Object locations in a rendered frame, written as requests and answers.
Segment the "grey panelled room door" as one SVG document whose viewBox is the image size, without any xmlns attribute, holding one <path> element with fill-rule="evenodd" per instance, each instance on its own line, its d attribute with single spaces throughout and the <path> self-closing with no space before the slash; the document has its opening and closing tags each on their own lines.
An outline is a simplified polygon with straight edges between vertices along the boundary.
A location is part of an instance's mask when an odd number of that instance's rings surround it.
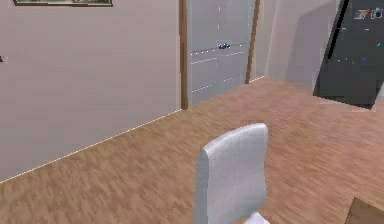
<svg viewBox="0 0 384 224">
<path fill-rule="evenodd" d="M 250 82 L 260 2 L 179 0 L 183 110 Z"/>
</svg>

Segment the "brown framed wall picture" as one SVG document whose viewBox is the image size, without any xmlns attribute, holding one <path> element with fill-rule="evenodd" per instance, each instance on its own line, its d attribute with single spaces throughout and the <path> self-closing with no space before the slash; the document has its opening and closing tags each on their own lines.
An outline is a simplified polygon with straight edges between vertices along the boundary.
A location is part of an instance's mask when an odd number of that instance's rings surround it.
<svg viewBox="0 0 384 224">
<path fill-rule="evenodd" d="M 13 0 L 15 6 L 112 7 L 113 0 Z"/>
</svg>

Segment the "brown wooden table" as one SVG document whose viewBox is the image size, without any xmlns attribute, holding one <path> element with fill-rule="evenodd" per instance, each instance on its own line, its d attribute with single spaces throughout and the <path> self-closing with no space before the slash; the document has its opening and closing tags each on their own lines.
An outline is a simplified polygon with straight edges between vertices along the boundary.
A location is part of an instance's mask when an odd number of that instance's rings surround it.
<svg viewBox="0 0 384 224">
<path fill-rule="evenodd" d="M 344 224 L 384 224 L 384 211 L 355 197 Z"/>
</svg>

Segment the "white chair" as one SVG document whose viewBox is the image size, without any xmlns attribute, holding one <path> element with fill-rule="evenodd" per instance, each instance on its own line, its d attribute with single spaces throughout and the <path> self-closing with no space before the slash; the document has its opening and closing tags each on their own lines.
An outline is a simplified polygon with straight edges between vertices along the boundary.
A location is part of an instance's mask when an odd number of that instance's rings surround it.
<svg viewBox="0 0 384 224">
<path fill-rule="evenodd" d="M 198 153 L 194 224 L 270 224 L 259 213 L 266 199 L 268 128 L 255 123 L 228 131 Z"/>
</svg>

